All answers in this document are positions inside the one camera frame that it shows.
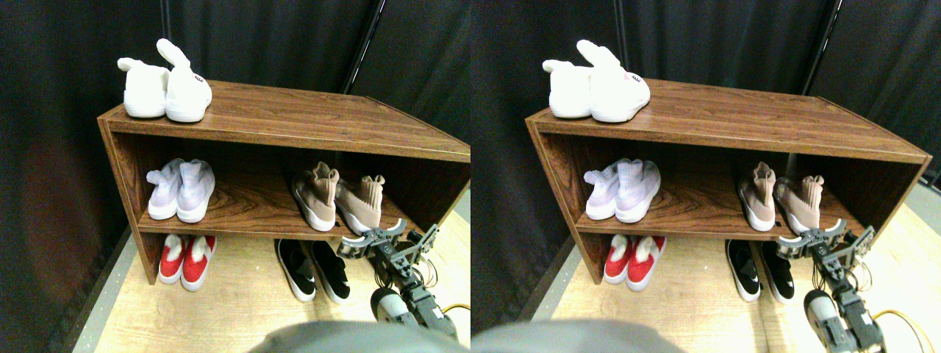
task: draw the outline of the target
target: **black sneaker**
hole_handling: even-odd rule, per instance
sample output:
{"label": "black sneaker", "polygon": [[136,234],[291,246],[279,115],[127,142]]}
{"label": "black sneaker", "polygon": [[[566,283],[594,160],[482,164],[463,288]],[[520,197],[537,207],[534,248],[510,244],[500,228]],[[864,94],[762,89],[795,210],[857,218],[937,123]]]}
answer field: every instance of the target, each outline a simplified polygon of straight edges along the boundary
{"label": "black sneaker", "polygon": [[774,298],[781,304],[788,304],[794,299],[794,278],[790,276],[790,261],[777,256],[777,243],[761,243],[761,262],[765,264],[765,274],[771,284]]}
{"label": "black sneaker", "polygon": [[327,297],[337,304],[343,304],[350,297],[349,281],[346,280],[346,263],[325,241],[313,242],[311,254],[313,254],[313,263],[317,268],[317,277],[320,278],[320,284],[324,286]]}
{"label": "black sneaker", "polygon": [[275,252],[278,253],[284,276],[291,283],[291,291],[295,293],[297,300],[311,301],[313,295],[317,293],[317,285],[314,284],[313,278],[313,263],[311,258],[304,255],[300,242],[294,239],[278,239],[275,242]]}
{"label": "black sneaker", "polygon": [[744,240],[726,240],[726,258],[732,267],[732,277],[739,287],[739,294],[745,301],[755,301],[761,294],[758,283],[758,271],[752,259],[752,249]]}

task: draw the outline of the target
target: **red shoe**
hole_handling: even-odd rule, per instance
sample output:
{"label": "red shoe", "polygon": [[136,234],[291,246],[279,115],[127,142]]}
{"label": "red shoe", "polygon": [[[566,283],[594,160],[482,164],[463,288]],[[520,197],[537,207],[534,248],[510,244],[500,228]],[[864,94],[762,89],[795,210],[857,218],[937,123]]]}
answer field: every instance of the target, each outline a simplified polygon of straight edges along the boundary
{"label": "red shoe", "polygon": [[604,281],[621,284],[628,277],[628,259],[634,256],[633,237],[615,234],[611,239],[608,261],[604,263]]}
{"label": "red shoe", "polygon": [[663,236],[645,236],[637,242],[634,256],[628,260],[628,288],[640,292],[650,284],[653,270],[657,268],[665,249],[666,237]]}
{"label": "red shoe", "polygon": [[164,240],[164,254],[160,256],[160,271],[157,278],[166,284],[176,283],[183,273],[183,253],[186,244],[177,234],[168,234]]}
{"label": "red shoe", "polygon": [[199,236],[190,239],[183,261],[183,288],[196,292],[206,280],[206,266],[215,254],[215,237]]}

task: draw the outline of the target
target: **shelf board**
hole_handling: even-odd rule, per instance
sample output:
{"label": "shelf board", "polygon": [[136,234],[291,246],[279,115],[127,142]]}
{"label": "shelf board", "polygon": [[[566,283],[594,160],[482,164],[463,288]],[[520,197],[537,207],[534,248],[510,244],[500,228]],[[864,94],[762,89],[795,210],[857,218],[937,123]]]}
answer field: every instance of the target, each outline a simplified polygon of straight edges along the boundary
{"label": "shelf board", "polygon": [[[215,177],[215,191],[210,196],[203,220],[197,223],[184,223],[177,217],[154,220],[144,212],[137,222],[138,229],[143,233],[242,235],[302,240],[357,237],[346,227],[339,210],[337,224],[329,232],[311,228],[298,211],[288,184],[280,174],[217,172]],[[384,197],[380,226],[394,226],[398,218],[407,220],[409,229],[415,228],[412,220],[389,198]]]}
{"label": "shelf board", "polygon": [[529,118],[540,133],[612,137],[922,164],[928,154],[818,97],[646,80],[650,103],[625,123]]}
{"label": "shelf board", "polygon": [[471,147],[376,100],[209,81],[213,102],[195,123],[135,119],[123,105],[99,117],[111,132],[471,162]]}
{"label": "shelf board", "polygon": [[[821,225],[826,228],[846,219],[854,233],[862,225],[826,188],[821,197]],[[718,237],[724,239],[774,240],[778,236],[793,237],[781,213],[767,232],[758,232],[748,225],[742,203],[731,176],[721,174],[663,174],[660,191],[650,203],[646,216],[637,223],[621,223],[616,217],[594,220],[582,213],[575,227],[579,233],[626,233],[634,235],[667,235]]]}

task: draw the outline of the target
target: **wooden shoe rack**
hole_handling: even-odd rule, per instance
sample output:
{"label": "wooden shoe rack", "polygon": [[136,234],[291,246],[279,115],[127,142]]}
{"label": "wooden shoe rack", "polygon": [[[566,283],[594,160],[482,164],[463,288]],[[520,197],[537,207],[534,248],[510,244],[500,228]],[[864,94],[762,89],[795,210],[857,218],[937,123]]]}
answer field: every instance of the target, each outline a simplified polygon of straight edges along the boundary
{"label": "wooden shoe rack", "polygon": [[[337,215],[329,232],[305,223],[289,183],[326,161],[340,176],[386,178],[381,225],[440,223],[470,185],[471,147],[376,100],[323,92],[210,81],[203,120],[135,119],[123,105],[98,117],[121,201],[151,284],[168,233],[329,240],[352,235]],[[146,175],[173,158],[212,166],[215,192],[206,217],[151,219]]]}
{"label": "wooden shoe rack", "polygon": [[[542,166],[595,283],[615,233],[774,240],[794,236],[780,212],[768,232],[749,227],[736,183],[759,161],[785,176],[789,153],[800,179],[822,175],[821,226],[838,218],[876,237],[932,157],[823,98],[646,80],[650,103],[625,123],[526,119]],[[584,214],[592,186],[582,176],[619,158],[651,160],[662,185],[646,217],[625,224]]]}

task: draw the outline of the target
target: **floor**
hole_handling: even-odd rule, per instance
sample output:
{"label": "floor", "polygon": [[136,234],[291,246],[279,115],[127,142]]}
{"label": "floor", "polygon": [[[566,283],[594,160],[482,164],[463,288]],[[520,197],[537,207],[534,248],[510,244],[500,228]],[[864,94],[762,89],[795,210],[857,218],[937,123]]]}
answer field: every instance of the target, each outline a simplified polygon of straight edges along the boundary
{"label": "floor", "polygon": [[[218,244],[210,277],[195,293],[179,284],[149,285],[134,251],[134,260],[100,337],[93,342],[96,332],[89,319],[83,331],[85,341],[75,350],[246,351],[267,333],[295,323],[375,321],[369,298],[377,286],[366,260],[347,261],[347,277],[353,287],[347,303],[335,304],[321,294],[313,302],[302,303],[291,293],[272,239],[220,237]],[[454,303],[471,304],[470,250],[470,224],[460,215],[451,214],[441,225],[430,253],[440,277],[431,291],[442,308]],[[112,277],[118,275],[116,267]],[[96,311],[105,309],[96,307]],[[470,313],[455,309],[448,314],[455,321],[459,341],[467,345]]]}
{"label": "floor", "polygon": [[[640,293],[623,284],[595,285],[575,251],[577,268],[557,307],[551,315],[545,312],[551,308],[540,307],[543,313],[537,314],[553,320],[638,322],[691,352],[822,352],[802,305],[811,288],[813,262],[802,259],[791,263],[798,288],[795,302],[780,304],[764,289],[759,300],[747,303],[735,288],[723,245],[722,240],[670,238],[656,276]],[[929,337],[941,337],[939,253],[941,235],[903,205],[865,259],[874,278],[872,289],[861,294],[869,311],[901,311],[915,319]],[[762,264],[758,266],[760,280],[767,283]],[[920,351],[915,335],[903,321],[890,315],[877,321],[888,351]]]}

